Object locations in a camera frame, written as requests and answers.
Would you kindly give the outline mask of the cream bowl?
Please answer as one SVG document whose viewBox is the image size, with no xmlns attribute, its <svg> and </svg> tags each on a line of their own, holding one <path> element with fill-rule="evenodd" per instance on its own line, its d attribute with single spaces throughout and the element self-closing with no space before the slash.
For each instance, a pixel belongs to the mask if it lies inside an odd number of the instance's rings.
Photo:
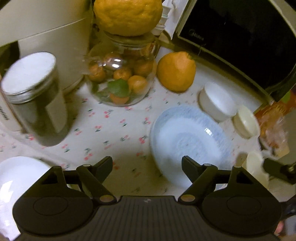
<svg viewBox="0 0 296 241">
<path fill-rule="evenodd" d="M 233 117 L 236 132 L 243 138 L 258 138 L 260 126 L 253 112 L 244 105 L 240 105 L 236 115 Z"/>
<path fill-rule="evenodd" d="M 259 151 L 248 153 L 242 166 L 246 169 L 260 184 L 269 190 L 269 174 L 264 171 L 263 157 Z"/>
</svg>

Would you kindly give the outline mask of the white air fryer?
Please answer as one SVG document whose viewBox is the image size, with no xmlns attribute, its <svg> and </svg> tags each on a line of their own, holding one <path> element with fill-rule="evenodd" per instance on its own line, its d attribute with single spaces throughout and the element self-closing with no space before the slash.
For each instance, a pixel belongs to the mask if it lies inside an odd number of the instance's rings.
<svg viewBox="0 0 296 241">
<path fill-rule="evenodd" d="M 91 1 L 1 1 L 1 46 L 16 42 L 20 57 L 52 53 L 67 94 L 83 78 L 92 17 Z"/>
</svg>

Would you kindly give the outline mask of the blue patterned plate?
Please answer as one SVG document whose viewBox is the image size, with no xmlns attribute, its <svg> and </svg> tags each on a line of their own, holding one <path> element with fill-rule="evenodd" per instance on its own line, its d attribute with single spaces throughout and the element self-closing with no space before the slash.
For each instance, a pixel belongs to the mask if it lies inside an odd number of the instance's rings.
<svg viewBox="0 0 296 241">
<path fill-rule="evenodd" d="M 163 111 L 154 121 L 149 139 L 158 169 L 180 188 L 192 184 L 182 171 L 184 156 L 222 170 L 233 166 L 230 139 L 217 122 L 194 106 L 179 105 Z"/>
</svg>

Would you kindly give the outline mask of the white bowl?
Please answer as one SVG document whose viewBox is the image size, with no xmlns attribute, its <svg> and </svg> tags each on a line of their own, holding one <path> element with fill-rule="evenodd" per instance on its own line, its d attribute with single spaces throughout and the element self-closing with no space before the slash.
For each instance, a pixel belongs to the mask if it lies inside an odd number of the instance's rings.
<svg viewBox="0 0 296 241">
<path fill-rule="evenodd" d="M 217 122 L 223 122 L 238 111 L 232 96 L 220 85 L 208 82 L 199 93 L 199 105 Z"/>
</svg>

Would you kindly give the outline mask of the black microwave oven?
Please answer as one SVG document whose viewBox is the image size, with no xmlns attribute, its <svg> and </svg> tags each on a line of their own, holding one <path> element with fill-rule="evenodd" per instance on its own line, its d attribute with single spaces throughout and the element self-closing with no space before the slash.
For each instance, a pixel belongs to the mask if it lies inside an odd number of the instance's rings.
<svg viewBox="0 0 296 241">
<path fill-rule="evenodd" d="M 295 86 L 295 1 L 190 1 L 176 34 L 275 101 Z"/>
</svg>

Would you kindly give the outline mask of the orange pomelo on table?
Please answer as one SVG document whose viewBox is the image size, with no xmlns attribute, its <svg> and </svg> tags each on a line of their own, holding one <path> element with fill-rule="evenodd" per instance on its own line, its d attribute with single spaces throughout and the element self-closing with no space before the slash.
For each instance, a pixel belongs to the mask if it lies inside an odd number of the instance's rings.
<svg viewBox="0 0 296 241">
<path fill-rule="evenodd" d="M 193 84 L 196 63 L 185 51 L 163 56 L 158 62 L 157 78 L 163 87 L 172 92 L 185 92 Z"/>
</svg>

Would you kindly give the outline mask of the large yellow pomelo on jar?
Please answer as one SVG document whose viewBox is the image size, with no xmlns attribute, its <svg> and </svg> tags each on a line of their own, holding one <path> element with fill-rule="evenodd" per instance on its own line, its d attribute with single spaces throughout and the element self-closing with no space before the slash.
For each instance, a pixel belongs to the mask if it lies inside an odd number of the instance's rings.
<svg viewBox="0 0 296 241">
<path fill-rule="evenodd" d="M 112 35 L 140 36 L 159 23 L 162 1 L 95 1 L 95 20 L 100 29 Z"/>
</svg>

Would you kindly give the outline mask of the glass jar of tangerines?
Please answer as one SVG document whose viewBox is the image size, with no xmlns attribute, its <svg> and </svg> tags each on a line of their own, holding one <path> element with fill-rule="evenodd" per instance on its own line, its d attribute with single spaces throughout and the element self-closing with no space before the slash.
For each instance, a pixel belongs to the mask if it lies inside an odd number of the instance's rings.
<svg viewBox="0 0 296 241">
<path fill-rule="evenodd" d="M 112 106 L 140 102 L 154 83 L 155 50 L 152 33 L 123 37 L 103 31 L 85 57 L 85 75 L 93 97 Z"/>
</svg>

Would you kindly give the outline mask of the plastic bag of snacks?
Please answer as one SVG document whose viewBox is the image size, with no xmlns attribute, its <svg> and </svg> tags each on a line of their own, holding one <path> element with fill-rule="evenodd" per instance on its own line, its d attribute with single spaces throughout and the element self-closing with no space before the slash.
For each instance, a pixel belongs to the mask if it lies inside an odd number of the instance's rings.
<svg viewBox="0 0 296 241">
<path fill-rule="evenodd" d="M 279 159 L 290 152 L 285 116 L 295 110 L 295 88 L 280 101 L 274 101 L 255 112 L 259 123 L 259 142 L 269 156 Z"/>
</svg>

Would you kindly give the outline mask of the white swirl plate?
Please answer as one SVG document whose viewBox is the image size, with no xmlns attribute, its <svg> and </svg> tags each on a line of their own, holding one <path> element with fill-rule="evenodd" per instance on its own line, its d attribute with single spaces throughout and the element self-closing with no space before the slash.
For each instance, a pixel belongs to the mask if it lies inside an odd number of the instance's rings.
<svg viewBox="0 0 296 241">
<path fill-rule="evenodd" d="M 1 162 L 1 235 L 8 240 L 20 234 L 13 205 L 49 169 L 48 164 L 31 157 L 16 156 Z"/>
</svg>

